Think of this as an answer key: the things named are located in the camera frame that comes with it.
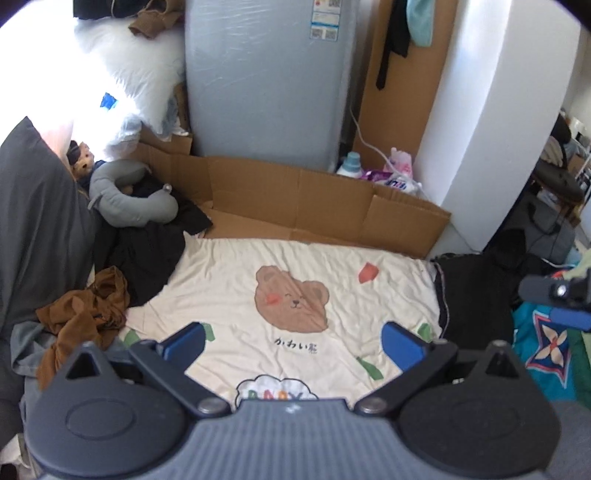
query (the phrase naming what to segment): sticker label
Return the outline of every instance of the sticker label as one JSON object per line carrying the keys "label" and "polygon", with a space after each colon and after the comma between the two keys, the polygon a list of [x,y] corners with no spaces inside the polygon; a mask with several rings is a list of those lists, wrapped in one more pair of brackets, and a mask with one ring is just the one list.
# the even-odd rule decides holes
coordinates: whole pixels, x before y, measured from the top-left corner
{"label": "sticker label", "polygon": [[342,0],[314,0],[310,38],[337,41]]}

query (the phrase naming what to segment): cardboard box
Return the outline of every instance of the cardboard box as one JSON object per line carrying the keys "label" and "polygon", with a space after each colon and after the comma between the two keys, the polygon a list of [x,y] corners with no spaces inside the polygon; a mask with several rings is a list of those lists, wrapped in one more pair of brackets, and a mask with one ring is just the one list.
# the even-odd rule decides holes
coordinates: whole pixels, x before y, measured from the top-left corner
{"label": "cardboard box", "polygon": [[166,153],[189,155],[191,153],[191,147],[193,146],[193,134],[188,134],[186,137],[173,135],[170,142],[163,142],[156,137],[148,127],[142,125],[139,141],[143,144],[158,148]]}
{"label": "cardboard box", "polygon": [[167,154],[136,160],[206,212],[208,238],[276,238],[358,245],[425,258],[450,213],[389,187],[281,164]]}

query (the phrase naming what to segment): red leaf print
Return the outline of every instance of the red leaf print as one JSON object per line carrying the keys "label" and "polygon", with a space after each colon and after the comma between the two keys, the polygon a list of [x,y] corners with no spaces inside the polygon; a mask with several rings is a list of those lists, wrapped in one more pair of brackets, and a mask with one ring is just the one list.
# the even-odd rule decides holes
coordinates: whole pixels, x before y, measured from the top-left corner
{"label": "red leaf print", "polygon": [[378,276],[379,268],[371,263],[367,262],[365,266],[359,272],[359,283],[367,283],[368,281],[372,281],[375,277]]}

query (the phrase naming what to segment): white plastic bottle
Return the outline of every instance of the white plastic bottle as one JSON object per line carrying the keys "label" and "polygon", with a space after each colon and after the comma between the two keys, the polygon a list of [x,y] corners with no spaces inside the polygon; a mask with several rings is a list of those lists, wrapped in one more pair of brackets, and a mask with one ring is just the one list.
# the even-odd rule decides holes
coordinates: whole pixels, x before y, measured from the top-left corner
{"label": "white plastic bottle", "polygon": [[363,170],[361,170],[361,155],[357,152],[349,152],[336,174],[352,179],[361,178],[361,175],[363,175]]}

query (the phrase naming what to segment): white bedsheet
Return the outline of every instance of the white bedsheet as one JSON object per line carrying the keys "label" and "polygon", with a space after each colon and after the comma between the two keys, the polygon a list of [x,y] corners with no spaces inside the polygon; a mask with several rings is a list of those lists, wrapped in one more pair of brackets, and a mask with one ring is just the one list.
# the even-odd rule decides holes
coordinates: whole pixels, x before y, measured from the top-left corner
{"label": "white bedsheet", "polygon": [[423,261],[276,240],[186,242],[169,284],[129,309],[127,326],[162,341],[206,323],[205,351],[187,375],[233,406],[242,398],[332,397],[352,405],[400,374],[381,348],[386,322],[427,339],[441,333]]}

